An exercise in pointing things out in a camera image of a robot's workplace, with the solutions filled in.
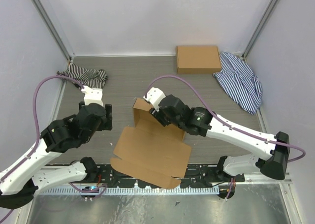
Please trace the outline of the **aluminium rail front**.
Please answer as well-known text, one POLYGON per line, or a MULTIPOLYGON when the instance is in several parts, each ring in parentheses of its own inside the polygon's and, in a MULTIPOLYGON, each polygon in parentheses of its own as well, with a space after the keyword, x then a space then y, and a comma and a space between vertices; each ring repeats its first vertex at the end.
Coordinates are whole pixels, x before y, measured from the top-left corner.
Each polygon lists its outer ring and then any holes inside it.
POLYGON ((261 173, 244 174, 246 183, 253 184, 292 184, 292 179, 289 173, 286 174, 284 180, 276 180, 269 178, 261 173))

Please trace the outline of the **folded brown cardboard box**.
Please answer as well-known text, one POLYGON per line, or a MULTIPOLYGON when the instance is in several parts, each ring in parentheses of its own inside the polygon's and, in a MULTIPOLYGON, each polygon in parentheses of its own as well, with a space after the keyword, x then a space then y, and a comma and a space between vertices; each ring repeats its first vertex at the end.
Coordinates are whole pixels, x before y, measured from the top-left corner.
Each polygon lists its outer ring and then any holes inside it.
POLYGON ((177 74, 213 74, 221 71, 216 45, 179 45, 176 47, 177 74))

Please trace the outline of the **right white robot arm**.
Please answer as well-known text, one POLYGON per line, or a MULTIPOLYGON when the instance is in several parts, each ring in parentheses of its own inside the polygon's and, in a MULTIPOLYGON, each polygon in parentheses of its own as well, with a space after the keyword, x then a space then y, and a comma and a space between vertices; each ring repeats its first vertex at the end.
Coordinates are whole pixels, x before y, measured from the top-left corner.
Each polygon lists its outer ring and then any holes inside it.
POLYGON ((227 182, 243 173, 260 172, 275 180, 284 180, 290 149, 288 134, 255 131, 223 120, 204 107, 189 108, 173 95, 148 95, 150 114, 162 125, 175 125, 190 135, 219 139, 249 151, 248 155, 222 156, 216 167, 217 178, 227 182))

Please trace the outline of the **right aluminium frame post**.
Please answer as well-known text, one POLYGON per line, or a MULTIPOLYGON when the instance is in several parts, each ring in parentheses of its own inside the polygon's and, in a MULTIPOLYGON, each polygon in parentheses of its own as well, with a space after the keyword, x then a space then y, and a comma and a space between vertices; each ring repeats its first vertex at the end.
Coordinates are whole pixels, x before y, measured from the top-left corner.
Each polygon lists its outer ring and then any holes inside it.
POLYGON ((271 18, 273 12, 275 11, 278 3, 280 2, 280 0, 270 0, 262 17, 260 18, 260 21, 257 25, 257 27, 255 28, 253 34, 251 35, 251 38, 242 54, 242 59, 246 60, 246 58, 249 56, 250 52, 252 51, 255 43, 257 42, 259 36, 261 35, 263 29, 265 28, 265 26, 267 25, 269 19, 271 18))

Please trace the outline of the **aluminium frame post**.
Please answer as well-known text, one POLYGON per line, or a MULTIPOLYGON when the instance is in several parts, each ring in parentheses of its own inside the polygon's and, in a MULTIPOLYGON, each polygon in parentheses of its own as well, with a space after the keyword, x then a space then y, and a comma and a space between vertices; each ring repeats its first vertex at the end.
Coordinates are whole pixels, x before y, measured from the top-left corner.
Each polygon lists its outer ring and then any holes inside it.
POLYGON ((260 18, 260 21, 257 25, 257 27, 255 28, 253 34, 251 35, 251 38, 242 54, 242 59, 246 60, 246 58, 249 56, 250 52, 252 51, 255 43, 257 42, 259 36, 261 35, 263 29, 265 28, 265 26, 267 25, 269 19, 271 18, 273 12, 275 11, 278 3, 280 2, 280 0, 270 0, 262 17, 260 18))
POLYGON ((64 37, 61 36, 61 33, 56 29, 51 16, 47 12, 45 6, 43 5, 41 0, 31 0, 38 11, 40 17, 42 18, 43 22, 45 23, 46 27, 48 28, 50 34, 52 35, 53 39, 55 40, 57 46, 65 56, 68 61, 73 60, 73 53, 70 51, 70 47, 65 45, 64 37))

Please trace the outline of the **blue white striped cloth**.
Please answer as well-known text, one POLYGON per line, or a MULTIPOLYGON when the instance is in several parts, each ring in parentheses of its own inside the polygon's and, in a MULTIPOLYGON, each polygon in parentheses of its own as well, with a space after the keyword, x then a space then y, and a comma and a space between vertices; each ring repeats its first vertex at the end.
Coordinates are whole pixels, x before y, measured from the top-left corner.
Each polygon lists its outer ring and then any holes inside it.
POLYGON ((214 73, 224 92, 244 111, 253 115, 262 103, 262 85, 251 67, 229 52, 221 52, 221 71, 214 73))

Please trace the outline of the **left aluminium frame post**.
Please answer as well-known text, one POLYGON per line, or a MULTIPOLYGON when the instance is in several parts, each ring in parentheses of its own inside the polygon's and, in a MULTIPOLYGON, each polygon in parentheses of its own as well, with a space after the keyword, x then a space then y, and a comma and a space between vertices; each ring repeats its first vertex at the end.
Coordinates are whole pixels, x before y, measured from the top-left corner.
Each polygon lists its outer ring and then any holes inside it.
POLYGON ((43 5, 41 0, 31 0, 38 11, 40 17, 42 18, 43 22, 45 23, 46 27, 48 28, 50 34, 52 35, 53 39, 55 40, 57 46, 65 56, 68 61, 73 60, 73 53, 70 51, 70 47, 65 45, 64 37, 61 36, 61 33, 56 29, 51 16, 47 12, 45 6, 43 5))

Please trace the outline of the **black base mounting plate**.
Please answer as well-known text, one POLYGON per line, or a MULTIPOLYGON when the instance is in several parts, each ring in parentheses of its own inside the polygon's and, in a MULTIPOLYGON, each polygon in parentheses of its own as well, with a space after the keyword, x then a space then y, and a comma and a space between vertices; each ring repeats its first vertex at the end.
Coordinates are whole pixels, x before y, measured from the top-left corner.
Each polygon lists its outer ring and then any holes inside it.
MULTIPOLYGON (((188 164, 184 178, 181 178, 180 188, 212 188, 224 181, 216 174, 216 168, 210 164, 188 164)), ((92 183, 106 183, 109 188, 134 188, 136 185, 142 189, 150 187, 157 189, 158 186, 138 180, 122 174, 109 164, 98 166, 98 173, 92 183)))

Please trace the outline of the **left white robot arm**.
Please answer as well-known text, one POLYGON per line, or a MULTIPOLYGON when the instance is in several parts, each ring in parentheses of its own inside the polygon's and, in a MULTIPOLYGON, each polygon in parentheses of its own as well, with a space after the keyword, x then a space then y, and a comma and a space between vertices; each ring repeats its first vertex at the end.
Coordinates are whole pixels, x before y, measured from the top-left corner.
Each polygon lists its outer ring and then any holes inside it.
POLYGON ((42 131, 38 143, 0 173, 0 206, 14 210, 53 187, 79 181, 95 182, 99 169, 91 157, 50 172, 41 169, 68 150, 88 143, 95 132, 111 129, 111 104, 81 102, 77 114, 53 121, 42 131))

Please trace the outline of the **black white striped cloth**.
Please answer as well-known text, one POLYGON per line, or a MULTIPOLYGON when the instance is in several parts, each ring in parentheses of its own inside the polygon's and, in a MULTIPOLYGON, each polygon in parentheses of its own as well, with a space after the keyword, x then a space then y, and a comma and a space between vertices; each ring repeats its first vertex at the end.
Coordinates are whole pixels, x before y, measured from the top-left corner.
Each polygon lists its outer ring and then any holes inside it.
POLYGON ((108 74, 105 70, 84 68, 74 63, 69 64, 64 71, 57 71, 57 75, 72 78, 83 86, 97 89, 103 89, 108 80, 108 74))

